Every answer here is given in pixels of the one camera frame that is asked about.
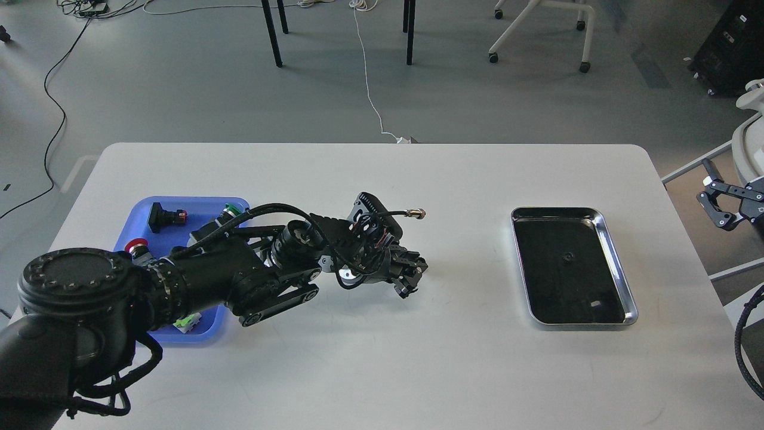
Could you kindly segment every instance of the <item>gray floor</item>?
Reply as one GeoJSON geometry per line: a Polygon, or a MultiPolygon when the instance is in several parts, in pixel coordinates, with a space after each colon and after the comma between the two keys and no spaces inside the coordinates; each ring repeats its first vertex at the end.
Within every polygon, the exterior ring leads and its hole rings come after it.
{"type": "MultiPolygon", "coordinates": [[[[525,2],[508,2],[497,21],[494,0],[420,0],[411,67],[402,2],[380,0],[358,13],[371,96],[386,131],[420,142],[634,144],[666,174],[728,140],[753,114],[736,109],[734,99],[708,97],[686,70],[685,58],[729,0],[590,3],[598,21],[588,74],[578,72],[583,34],[574,30],[574,12],[535,11],[499,51],[500,62],[489,64],[489,46],[525,2]]],[[[224,4],[156,0],[148,9],[224,4]]],[[[282,69],[257,8],[136,11],[91,23],[50,83],[69,118],[50,157],[57,188],[0,220],[0,306],[15,307],[21,269],[48,250],[93,159],[111,143],[394,142],[380,134],[369,106],[347,2],[290,7],[287,17],[291,33],[279,33],[282,69]]],[[[0,189],[10,184],[0,191],[1,213],[47,188],[43,154],[60,113],[43,78],[84,21],[62,15],[51,0],[14,0],[0,2],[0,24],[15,40],[0,46],[0,189]]],[[[728,157],[719,164],[737,181],[728,157]]],[[[749,226],[727,233],[705,218],[694,199],[702,176],[693,172],[668,191],[707,270],[761,256],[749,226]]],[[[761,275],[718,282],[720,300],[752,288],[761,275]]]]}

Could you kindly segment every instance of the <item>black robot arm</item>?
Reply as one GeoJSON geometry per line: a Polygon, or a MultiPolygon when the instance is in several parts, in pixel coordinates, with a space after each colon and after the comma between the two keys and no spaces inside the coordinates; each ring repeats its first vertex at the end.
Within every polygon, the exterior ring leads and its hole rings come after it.
{"type": "Polygon", "coordinates": [[[424,211],[390,212],[368,193],[344,220],[286,204],[244,213],[226,207],[160,259],[90,248],[36,258],[19,282],[25,316],[0,331],[0,428],[51,428],[64,411],[72,418],[128,413],[125,390],[162,357],[148,332],[215,305],[247,327],[315,297],[311,282],[320,272],[333,272],[347,289],[388,282],[407,297],[427,264],[400,245],[395,215],[421,219],[424,211]],[[268,213],[302,219],[240,226],[268,213]],[[132,365],[135,342],[151,358],[120,376],[132,365]]]}

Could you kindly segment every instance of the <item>white chair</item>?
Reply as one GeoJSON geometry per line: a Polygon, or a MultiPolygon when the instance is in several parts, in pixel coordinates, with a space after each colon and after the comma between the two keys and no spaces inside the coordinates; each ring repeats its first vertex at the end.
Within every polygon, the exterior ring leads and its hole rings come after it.
{"type": "MultiPolygon", "coordinates": [[[[503,12],[501,11],[501,5],[506,0],[499,0],[494,8],[494,17],[501,19],[503,12]]],[[[578,68],[582,73],[587,73],[591,68],[589,63],[589,51],[591,50],[591,37],[594,33],[594,19],[596,14],[594,8],[586,4],[586,0],[573,0],[573,2],[560,2],[558,0],[529,0],[528,5],[517,15],[512,24],[504,31],[504,33],[496,40],[496,43],[488,50],[488,60],[491,63],[496,63],[499,60],[499,54],[496,51],[501,47],[504,41],[512,34],[513,31],[520,25],[528,14],[536,8],[536,6],[546,6],[548,8],[560,8],[560,9],[572,9],[578,11],[578,22],[576,23],[576,30],[583,31],[586,29],[586,36],[584,38],[584,55],[581,57],[581,66],[578,68]]]]}

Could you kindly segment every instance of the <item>metal tray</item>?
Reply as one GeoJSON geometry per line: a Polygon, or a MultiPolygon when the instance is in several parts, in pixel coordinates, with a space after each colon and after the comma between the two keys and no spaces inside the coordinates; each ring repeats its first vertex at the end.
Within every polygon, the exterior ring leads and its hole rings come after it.
{"type": "Polygon", "coordinates": [[[587,207],[519,207],[512,225],[536,321],[559,327],[634,324],[636,304],[601,213],[587,207]]]}

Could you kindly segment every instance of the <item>table leg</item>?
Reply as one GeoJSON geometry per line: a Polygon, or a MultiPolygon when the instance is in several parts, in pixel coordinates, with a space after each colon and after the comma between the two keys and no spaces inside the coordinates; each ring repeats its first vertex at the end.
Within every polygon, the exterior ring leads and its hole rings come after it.
{"type": "Polygon", "coordinates": [[[414,51],[414,12],[416,10],[416,0],[406,0],[406,2],[409,3],[409,20],[407,23],[409,25],[407,31],[409,34],[409,41],[408,46],[406,47],[406,64],[410,66],[414,51]]]}
{"type": "Polygon", "coordinates": [[[274,28],[274,17],[270,14],[270,4],[268,0],[261,0],[263,4],[263,14],[265,15],[265,25],[268,26],[268,36],[270,37],[270,47],[274,50],[274,60],[276,67],[281,67],[281,52],[279,52],[279,42],[276,40],[276,29],[274,28]]]}
{"type": "Polygon", "coordinates": [[[409,0],[403,0],[403,33],[409,31],[409,0]]]}
{"type": "Polygon", "coordinates": [[[279,18],[281,19],[281,31],[284,34],[289,34],[289,28],[287,27],[287,14],[284,13],[284,0],[276,0],[276,4],[279,7],[279,18]]]}

